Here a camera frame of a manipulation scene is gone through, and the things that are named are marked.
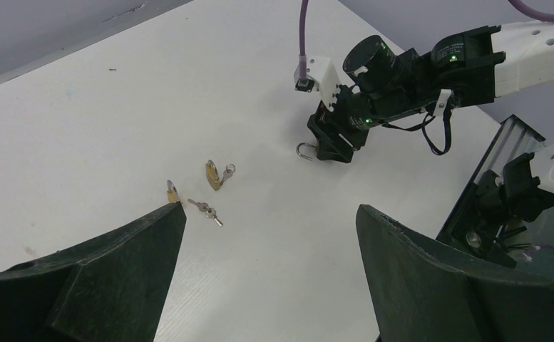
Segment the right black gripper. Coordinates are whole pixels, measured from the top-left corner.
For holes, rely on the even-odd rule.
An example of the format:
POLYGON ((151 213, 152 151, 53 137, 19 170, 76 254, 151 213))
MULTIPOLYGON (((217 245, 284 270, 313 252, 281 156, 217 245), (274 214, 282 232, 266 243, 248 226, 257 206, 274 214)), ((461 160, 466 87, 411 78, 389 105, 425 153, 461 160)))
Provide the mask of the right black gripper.
POLYGON ((307 127, 317 141, 316 158, 349 164, 352 147, 366 145, 369 130, 382 126, 374 108, 374 101, 367 95, 355 93, 352 87, 337 85, 333 90, 318 88, 321 98, 318 112, 311 115, 307 127))

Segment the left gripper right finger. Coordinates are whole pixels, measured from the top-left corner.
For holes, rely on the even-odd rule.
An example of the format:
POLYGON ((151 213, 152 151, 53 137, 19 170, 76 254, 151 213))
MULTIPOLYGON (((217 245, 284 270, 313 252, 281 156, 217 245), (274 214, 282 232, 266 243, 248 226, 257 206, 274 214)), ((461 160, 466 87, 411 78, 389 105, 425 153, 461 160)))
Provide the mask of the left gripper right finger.
POLYGON ((554 279, 461 252, 368 204, 356 232, 380 341, 554 341, 554 279))

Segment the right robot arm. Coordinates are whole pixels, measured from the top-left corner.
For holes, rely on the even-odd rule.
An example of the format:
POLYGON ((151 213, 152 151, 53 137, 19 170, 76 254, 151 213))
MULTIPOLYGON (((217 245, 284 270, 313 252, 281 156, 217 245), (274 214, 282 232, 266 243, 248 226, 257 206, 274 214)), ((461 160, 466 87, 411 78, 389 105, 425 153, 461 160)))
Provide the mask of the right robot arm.
POLYGON ((454 109, 554 81, 554 24, 537 21, 483 26, 440 40, 431 51, 395 54, 373 35, 348 53, 341 83, 328 58, 310 70, 322 100, 307 123, 321 161, 349 163, 370 129, 393 128, 422 114, 449 125, 454 109))

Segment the brass padlock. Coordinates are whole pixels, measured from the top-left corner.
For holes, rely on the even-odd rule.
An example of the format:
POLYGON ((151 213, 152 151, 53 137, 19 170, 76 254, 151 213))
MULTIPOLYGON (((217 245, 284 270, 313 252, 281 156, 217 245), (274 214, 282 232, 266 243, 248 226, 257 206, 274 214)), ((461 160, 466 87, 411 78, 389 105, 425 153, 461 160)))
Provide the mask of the brass padlock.
POLYGON ((178 194, 175 184, 171 180, 166 180, 166 185, 167 185, 166 195, 169 203, 181 202, 180 196, 178 194))
POLYGON ((205 175, 207 181, 214 191, 220 190, 226 180, 230 179, 236 171, 234 164, 229 164, 222 172, 219 172, 215 163, 212 160, 208 160, 205 163, 205 175))
POLYGON ((309 142, 301 142, 295 148, 297 156, 308 161, 317 159, 317 150, 318 144, 309 142))

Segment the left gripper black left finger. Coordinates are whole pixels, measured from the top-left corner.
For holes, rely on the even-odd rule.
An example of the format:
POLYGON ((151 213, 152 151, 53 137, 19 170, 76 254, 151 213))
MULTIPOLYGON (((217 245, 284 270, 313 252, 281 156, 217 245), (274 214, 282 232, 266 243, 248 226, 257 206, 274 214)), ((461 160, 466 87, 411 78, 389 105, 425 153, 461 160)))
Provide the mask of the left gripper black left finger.
POLYGON ((0 341, 152 341, 186 221, 166 204, 0 272, 0 341))

